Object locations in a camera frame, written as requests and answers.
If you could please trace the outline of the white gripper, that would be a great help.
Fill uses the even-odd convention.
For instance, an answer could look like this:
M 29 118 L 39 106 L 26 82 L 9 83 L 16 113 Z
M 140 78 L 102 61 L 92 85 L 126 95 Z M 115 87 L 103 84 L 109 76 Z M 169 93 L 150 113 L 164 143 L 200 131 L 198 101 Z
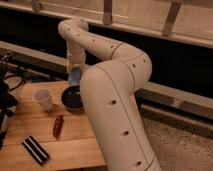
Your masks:
M 83 74 L 86 69 L 87 65 L 85 64 L 86 61 L 86 54 L 85 53 L 79 53 L 79 54 L 71 54 L 69 53 L 67 55 L 68 59 L 68 65 L 67 65 L 67 74 L 69 75 L 72 71 L 72 66 L 74 65 L 80 65 L 81 73 Z

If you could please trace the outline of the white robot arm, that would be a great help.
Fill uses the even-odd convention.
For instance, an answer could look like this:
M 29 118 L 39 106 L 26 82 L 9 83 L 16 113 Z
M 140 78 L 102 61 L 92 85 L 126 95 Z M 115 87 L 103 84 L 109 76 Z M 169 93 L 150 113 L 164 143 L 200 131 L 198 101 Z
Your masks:
M 142 50 L 93 34 L 86 21 L 64 20 L 58 32 L 67 54 L 82 63 L 84 50 L 98 57 L 81 76 L 80 95 L 108 171 L 162 171 L 131 96 L 148 82 L 152 63 Z

